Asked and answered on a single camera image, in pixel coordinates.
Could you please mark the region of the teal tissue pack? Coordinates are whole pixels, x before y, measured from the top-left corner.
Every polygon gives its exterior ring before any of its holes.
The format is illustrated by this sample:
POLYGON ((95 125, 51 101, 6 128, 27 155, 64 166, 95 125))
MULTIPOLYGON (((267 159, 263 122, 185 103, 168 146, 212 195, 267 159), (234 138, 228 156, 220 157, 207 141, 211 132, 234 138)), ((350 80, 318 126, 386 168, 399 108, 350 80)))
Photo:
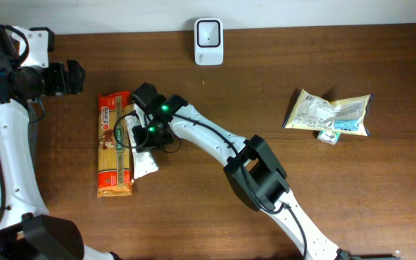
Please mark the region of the teal tissue pack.
POLYGON ((333 131, 320 131, 317 139, 327 144, 335 145, 339 141, 340 133, 333 131))

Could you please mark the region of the white barcode scanner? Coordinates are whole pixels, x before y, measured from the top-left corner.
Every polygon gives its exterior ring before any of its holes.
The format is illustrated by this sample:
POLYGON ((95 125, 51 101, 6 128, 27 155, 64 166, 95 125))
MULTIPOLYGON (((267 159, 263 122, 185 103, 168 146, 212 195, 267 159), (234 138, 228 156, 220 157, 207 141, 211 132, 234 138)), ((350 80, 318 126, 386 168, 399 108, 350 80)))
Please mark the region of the white barcode scanner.
POLYGON ((199 18, 194 23, 194 60, 199 66, 218 66, 224 61, 223 23, 199 18))

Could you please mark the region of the white crinkled snack bag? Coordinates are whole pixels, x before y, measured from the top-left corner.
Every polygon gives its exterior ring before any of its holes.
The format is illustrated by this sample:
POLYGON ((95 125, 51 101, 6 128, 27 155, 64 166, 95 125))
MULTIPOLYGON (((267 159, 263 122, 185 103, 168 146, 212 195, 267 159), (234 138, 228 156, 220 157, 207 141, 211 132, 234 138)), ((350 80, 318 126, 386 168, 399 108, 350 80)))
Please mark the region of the white crinkled snack bag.
POLYGON ((282 125, 284 129, 331 131, 369 137, 364 126, 373 95, 328 101, 302 89, 282 125))

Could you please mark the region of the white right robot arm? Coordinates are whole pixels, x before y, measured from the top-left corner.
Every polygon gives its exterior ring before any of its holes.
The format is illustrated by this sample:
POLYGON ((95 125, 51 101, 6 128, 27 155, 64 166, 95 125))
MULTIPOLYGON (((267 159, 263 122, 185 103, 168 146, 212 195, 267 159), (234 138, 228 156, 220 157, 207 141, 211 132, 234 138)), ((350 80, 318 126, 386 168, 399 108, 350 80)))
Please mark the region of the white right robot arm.
POLYGON ((303 259, 348 259, 300 207, 287 174, 260 136, 233 134, 205 118, 182 97, 134 94, 149 133, 170 131, 213 156, 223 167, 235 195, 249 208, 271 217, 296 245, 303 259))

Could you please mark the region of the white tube with gold cap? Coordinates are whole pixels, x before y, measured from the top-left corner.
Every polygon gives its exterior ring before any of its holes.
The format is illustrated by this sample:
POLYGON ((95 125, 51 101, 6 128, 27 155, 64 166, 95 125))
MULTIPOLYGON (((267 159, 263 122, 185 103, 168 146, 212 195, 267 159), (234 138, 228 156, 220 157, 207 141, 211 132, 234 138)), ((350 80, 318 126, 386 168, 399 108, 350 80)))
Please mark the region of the white tube with gold cap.
POLYGON ((134 166, 133 179, 136 180, 150 173, 157 172, 159 170, 159 167, 157 166, 157 163, 155 162, 151 152, 149 151, 138 152, 136 149, 136 146, 137 146, 136 137, 135 137, 135 134, 132 132, 132 130, 135 126, 144 125, 139 119, 139 116, 143 116, 144 112, 140 108, 138 108, 137 105, 127 105, 124 109, 124 112, 125 113, 136 112, 136 116, 125 117, 130 145, 133 147, 131 149, 133 166, 134 166))

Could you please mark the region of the orange spaghetti packet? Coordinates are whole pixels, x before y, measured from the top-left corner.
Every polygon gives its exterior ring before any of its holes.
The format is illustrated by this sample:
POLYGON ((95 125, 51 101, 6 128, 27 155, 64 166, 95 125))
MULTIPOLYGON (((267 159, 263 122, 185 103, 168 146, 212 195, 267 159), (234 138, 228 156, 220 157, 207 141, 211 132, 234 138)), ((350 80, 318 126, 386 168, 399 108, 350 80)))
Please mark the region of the orange spaghetti packet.
POLYGON ((130 92, 98 97, 98 185, 99 197, 132 195, 130 141, 122 115, 131 111, 130 92))

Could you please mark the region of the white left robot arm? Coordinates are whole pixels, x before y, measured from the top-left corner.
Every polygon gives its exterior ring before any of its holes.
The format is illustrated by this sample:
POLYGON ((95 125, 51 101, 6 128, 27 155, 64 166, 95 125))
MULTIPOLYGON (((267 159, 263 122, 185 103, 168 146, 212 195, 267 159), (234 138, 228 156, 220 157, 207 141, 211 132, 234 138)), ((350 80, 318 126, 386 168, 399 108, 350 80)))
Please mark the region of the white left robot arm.
POLYGON ((78 94, 85 81, 78 61, 48 60, 54 46, 47 27, 0 25, 0 259, 114 259, 86 246, 72 221, 51 216, 38 189, 33 104, 78 94))

